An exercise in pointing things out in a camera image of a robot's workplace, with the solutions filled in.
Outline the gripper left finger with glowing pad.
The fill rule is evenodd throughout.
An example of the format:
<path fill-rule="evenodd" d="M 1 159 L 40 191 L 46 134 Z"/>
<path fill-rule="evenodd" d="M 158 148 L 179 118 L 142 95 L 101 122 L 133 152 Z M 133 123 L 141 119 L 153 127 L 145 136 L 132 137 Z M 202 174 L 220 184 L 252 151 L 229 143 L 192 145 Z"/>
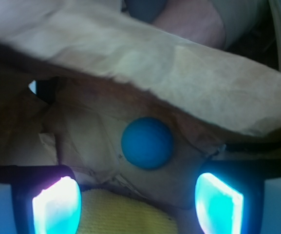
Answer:
<path fill-rule="evenodd" d="M 0 234 L 75 234 L 81 191 L 60 166 L 0 166 Z"/>

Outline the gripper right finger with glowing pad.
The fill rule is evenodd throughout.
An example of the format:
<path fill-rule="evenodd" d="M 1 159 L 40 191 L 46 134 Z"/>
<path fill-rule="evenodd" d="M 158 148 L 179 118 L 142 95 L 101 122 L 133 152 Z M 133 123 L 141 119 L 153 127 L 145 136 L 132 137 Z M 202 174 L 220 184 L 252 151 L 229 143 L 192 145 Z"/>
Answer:
<path fill-rule="evenodd" d="M 206 162 L 195 210 L 205 234 L 281 234 L 281 159 Z"/>

